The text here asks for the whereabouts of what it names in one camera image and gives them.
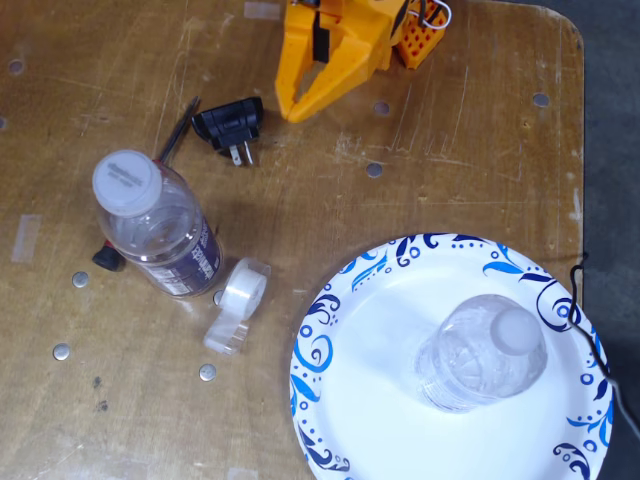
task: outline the white paper plate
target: white paper plate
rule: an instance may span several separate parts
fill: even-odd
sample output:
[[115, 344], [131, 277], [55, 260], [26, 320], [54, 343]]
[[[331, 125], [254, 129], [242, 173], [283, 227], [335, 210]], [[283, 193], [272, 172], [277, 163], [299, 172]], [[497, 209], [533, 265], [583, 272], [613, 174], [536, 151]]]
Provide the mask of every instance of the white paper plate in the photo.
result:
[[[429, 408], [400, 374], [464, 300], [504, 295], [538, 312], [549, 352], [525, 393], [463, 415]], [[569, 293], [542, 268], [477, 237], [425, 234], [353, 260], [316, 297], [291, 360], [291, 412], [321, 480], [595, 479], [613, 394], [568, 331]], [[578, 312], [579, 325], [595, 330]]]

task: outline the bottle cap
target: bottle cap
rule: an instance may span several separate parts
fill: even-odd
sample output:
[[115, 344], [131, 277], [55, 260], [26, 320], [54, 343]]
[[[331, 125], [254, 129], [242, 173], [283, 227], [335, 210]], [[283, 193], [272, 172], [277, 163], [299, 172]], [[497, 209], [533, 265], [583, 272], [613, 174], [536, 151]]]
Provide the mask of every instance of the bottle cap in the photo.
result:
[[524, 308], [503, 310], [491, 323], [491, 339], [507, 355], [526, 355], [535, 350], [541, 338], [538, 320]]
[[93, 192], [107, 212], [135, 217], [151, 209], [160, 198], [162, 175], [146, 155], [121, 150], [98, 163], [93, 172]]

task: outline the blue floral pattern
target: blue floral pattern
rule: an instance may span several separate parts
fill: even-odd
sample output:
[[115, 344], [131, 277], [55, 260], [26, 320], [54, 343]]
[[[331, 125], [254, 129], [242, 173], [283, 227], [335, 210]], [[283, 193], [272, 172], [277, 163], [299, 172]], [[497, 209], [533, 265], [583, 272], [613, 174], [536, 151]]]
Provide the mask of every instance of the blue floral pattern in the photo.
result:
[[[561, 335], [571, 328], [568, 322], [571, 298], [567, 291], [546, 270], [500, 243], [470, 235], [426, 233], [393, 240], [357, 257], [325, 285], [309, 308], [291, 361], [291, 414], [305, 457], [318, 478], [356, 480], [350, 461], [335, 452], [330, 439], [323, 439], [319, 426], [314, 424], [315, 409], [322, 401], [322, 375], [330, 369], [333, 360], [332, 329], [339, 325], [342, 299], [359, 295], [359, 288], [365, 283], [374, 283], [376, 276], [396, 275], [417, 262], [428, 261], [429, 255], [441, 254], [484, 258], [481, 267], [484, 276], [506, 275], [514, 278], [514, 285], [534, 289], [540, 320], [553, 334]], [[589, 329], [597, 354], [606, 364], [600, 338], [579, 307], [575, 323]], [[578, 350], [589, 357], [576, 383], [586, 389], [585, 395], [592, 405], [588, 411], [566, 417], [567, 432], [575, 435], [572, 433], [568, 441], [555, 447], [551, 444], [549, 448], [554, 456], [568, 464], [567, 479], [582, 476], [583, 480], [590, 480], [595, 479], [609, 447], [613, 392], [586, 343], [578, 345]]]

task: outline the metal rivet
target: metal rivet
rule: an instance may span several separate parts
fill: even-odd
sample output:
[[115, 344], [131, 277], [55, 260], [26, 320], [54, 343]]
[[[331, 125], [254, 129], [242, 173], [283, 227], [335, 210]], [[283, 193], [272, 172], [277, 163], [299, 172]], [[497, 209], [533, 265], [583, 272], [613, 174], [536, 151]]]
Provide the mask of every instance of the metal rivet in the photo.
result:
[[86, 287], [89, 283], [89, 275], [87, 272], [76, 272], [73, 274], [71, 282], [73, 282], [73, 286], [76, 288]]
[[224, 293], [224, 290], [218, 290], [216, 293], [213, 294], [213, 303], [215, 303], [216, 305], [220, 305], [220, 302], [222, 301], [222, 294]]
[[210, 363], [205, 363], [200, 367], [200, 379], [203, 382], [210, 382], [214, 378], [216, 378], [216, 367]]
[[367, 165], [367, 175], [371, 178], [378, 178], [382, 175], [382, 165], [379, 163], [370, 163]]
[[66, 360], [71, 355], [71, 347], [66, 343], [59, 343], [53, 347], [53, 358], [56, 360]]
[[24, 72], [24, 62], [18, 58], [9, 62], [9, 73], [12, 75], [20, 75]]
[[391, 107], [387, 102], [376, 102], [375, 105], [373, 106], [373, 111], [376, 112], [378, 115], [386, 116], [386, 115], [389, 115], [389, 112], [391, 111]]
[[536, 107], [541, 107], [541, 108], [548, 107], [549, 103], [550, 103], [549, 97], [546, 96], [544, 93], [536, 93], [533, 96], [533, 104]]

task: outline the empty plastic bottle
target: empty plastic bottle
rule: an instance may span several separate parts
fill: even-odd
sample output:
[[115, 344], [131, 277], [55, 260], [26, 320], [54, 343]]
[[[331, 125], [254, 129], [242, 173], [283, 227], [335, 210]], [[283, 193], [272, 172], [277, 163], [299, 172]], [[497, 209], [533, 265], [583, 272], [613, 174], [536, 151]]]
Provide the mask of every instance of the empty plastic bottle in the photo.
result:
[[154, 285], [176, 297], [213, 285], [220, 247], [180, 175], [122, 150], [96, 166], [93, 191], [104, 234]]
[[508, 298], [481, 295], [458, 306], [419, 349], [418, 395], [464, 413], [524, 392], [546, 365], [539, 320]]

